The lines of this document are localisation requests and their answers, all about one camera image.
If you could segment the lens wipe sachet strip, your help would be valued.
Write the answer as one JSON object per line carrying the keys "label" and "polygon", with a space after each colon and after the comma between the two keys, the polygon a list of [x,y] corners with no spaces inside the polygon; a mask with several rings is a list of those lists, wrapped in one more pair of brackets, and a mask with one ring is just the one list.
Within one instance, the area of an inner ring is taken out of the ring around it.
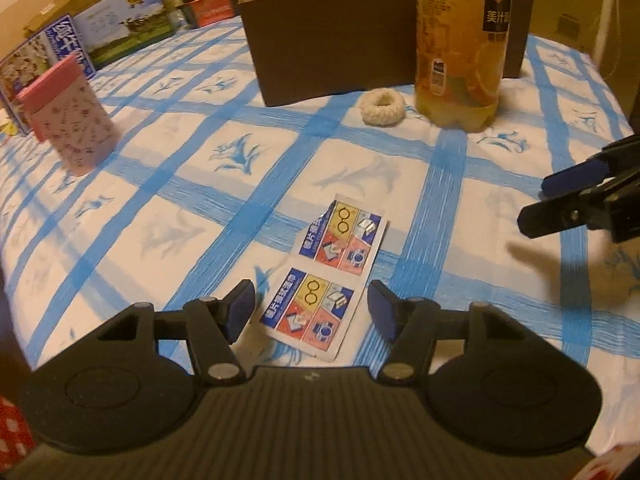
{"label": "lens wipe sachet strip", "polygon": [[335,196],[296,236],[259,308],[257,326],[308,356],[335,360],[387,225],[381,208]]}

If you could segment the blue checkered bed sheet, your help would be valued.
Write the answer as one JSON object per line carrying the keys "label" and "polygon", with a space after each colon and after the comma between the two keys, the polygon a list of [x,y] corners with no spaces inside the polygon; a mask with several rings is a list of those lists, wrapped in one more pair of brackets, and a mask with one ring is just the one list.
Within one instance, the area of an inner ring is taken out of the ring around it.
{"label": "blue checkered bed sheet", "polygon": [[265,106],[239,20],[102,70],[122,140],[74,177],[32,136],[1,144],[1,322],[51,359],[136,301],[175,309],[239,280],[271,292],[297,234],[345,196],[386,215],[372,278],[447,309],[483,300],[588,367],[603,391],[590,448],[639,437],[639,245],[516,225],[541,180],[628,136],[587,55],[530,37],[495,122],[467,134],[415,110],[367,126],[356,94]]}

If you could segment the white standing fan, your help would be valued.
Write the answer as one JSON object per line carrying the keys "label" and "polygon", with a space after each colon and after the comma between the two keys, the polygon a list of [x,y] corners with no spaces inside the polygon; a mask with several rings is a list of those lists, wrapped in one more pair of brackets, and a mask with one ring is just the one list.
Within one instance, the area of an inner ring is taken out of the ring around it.
{"label": "white standing fan", "polygon": [[[602,78],[607,80],[616,72],[622,57],[622,12],[620,12],[620,0],[601,0],[597,25],[591,58],[600,70]],[[606,48],[610,43],[611,32],[614,32],[615,58],[612,66],[605,72],[604,58]]]}

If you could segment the orange juice bottle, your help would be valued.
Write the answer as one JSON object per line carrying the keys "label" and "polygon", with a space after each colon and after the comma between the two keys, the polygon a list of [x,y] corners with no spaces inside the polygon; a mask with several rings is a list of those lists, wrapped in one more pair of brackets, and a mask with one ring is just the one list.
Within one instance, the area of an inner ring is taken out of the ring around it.
{"label": "orange juice bottle", "polygon": [[416,0],[416,110],[468,133],[496,114],[511,0]]}

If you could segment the cream hair scrunchie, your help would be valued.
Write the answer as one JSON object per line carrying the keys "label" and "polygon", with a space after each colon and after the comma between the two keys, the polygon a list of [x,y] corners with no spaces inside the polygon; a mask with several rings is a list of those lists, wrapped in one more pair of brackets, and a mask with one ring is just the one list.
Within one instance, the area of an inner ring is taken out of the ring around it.
{"label": "cream hair scrunchie", "polygon": [[406,116],[406,103],[393,89],[381,88],[364,92],[358,100],[362,121],[375,127],[397,125]]}

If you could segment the red checkered cloth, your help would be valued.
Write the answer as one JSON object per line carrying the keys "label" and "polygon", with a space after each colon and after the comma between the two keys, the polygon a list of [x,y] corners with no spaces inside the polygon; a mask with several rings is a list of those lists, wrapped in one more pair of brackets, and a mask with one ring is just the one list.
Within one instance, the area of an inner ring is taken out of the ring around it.
{"label": "red checkered cloth", "polygon": [[6,398],[0,401],[0,471],[4,474],[24,460],[36,446],[18,407]]}

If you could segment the pink patterned canister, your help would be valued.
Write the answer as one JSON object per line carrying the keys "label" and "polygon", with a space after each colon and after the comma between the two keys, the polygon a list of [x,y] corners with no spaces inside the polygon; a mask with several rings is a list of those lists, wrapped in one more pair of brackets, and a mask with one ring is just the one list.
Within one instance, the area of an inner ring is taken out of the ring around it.
{"label": "pink patterned canister", "polygon": [[17,101],[38,141],[50,143],[76,177],[102,164],[120,140],[74,54],[23,89]]}

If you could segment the brown open cardboard box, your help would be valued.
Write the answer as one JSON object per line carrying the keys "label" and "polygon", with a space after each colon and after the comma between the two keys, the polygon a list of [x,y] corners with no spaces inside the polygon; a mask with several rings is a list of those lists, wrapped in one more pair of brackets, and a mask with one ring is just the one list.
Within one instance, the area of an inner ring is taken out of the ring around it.
{"label": "brown open cardboard box", "polygon": [[240,0],[262,99],[416,82],[416,0]]}

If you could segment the red food tray lower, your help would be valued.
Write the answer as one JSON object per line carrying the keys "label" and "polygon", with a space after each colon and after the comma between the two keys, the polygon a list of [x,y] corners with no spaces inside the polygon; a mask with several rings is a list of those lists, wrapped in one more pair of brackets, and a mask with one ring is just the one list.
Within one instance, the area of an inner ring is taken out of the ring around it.
{"label": "red food tray lower", "polygon": [[195,28],[233,18],[238,14],[238,0],[191,0],[183,3],[186,21]]}

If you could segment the cow picture milk box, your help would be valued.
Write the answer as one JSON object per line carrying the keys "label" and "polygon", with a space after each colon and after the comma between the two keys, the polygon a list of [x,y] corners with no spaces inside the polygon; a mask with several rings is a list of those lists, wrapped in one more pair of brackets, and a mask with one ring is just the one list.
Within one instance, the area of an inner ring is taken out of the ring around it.
{"label": "cow picture milk box", "polygon": [[163,0],[101,0],[73,22],[96,70],[176,32]]}

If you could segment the blue milk carton box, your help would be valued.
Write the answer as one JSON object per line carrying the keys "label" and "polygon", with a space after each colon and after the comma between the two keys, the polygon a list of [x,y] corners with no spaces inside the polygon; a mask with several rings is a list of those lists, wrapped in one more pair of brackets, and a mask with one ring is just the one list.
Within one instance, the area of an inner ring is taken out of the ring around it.
{"label": "blue milk carton box", "polygon": [[29,133],[30,128],[17,95],[72,53],[77,56],[85,76],[92,79],[96,69],[81,42],[73,18],[65,14],[2,58],[1,102],[21,133]]}

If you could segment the brown cardboard box behind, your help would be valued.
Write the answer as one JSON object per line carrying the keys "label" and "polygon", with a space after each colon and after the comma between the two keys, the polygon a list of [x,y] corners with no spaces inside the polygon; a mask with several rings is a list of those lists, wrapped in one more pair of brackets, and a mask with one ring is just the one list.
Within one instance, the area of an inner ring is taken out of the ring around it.
{"label": "brown cardboard box behind", "polygon": [[101,0],[53,0],[23,27],[23,36],[30,38],[58,18],[64,15],[75,16],[99,1]]}

